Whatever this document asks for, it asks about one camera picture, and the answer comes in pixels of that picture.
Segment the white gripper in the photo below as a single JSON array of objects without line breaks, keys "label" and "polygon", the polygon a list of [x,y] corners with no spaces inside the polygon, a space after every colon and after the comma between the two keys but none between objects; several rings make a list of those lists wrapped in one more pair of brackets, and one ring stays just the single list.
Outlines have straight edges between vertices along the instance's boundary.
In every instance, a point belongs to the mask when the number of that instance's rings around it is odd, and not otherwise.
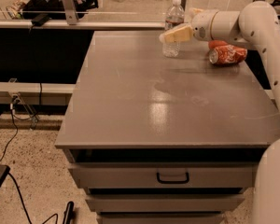
[{"label": "white gripper", "polygon": [[163,44],[190,41],[193,36],[200,41],[214,40],[213,21],[216,14],[216,9],[203,11],[201,8],[191,7],[189,18],[192,20],[192,27],[189,23],[182,23],[160,34],[159,40]]}]

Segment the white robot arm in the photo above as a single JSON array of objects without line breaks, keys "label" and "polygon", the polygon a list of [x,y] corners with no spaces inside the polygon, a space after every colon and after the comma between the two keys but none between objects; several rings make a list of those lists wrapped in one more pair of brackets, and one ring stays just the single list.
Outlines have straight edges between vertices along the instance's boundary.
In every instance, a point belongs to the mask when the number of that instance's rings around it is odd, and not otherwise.
[{"label": "white robot arm", "polygon": [[[173,43],[196,38],[225,41],[255,50],[262,65],[252,68],[263,87],[272,91],[280,114],[280,27],[275,9],[255,1],[240,11],[198,10],[189,23],[163,32],[160,42]],[[255,180],[251,224],[280,224],[280,138],[263,153]]]}]

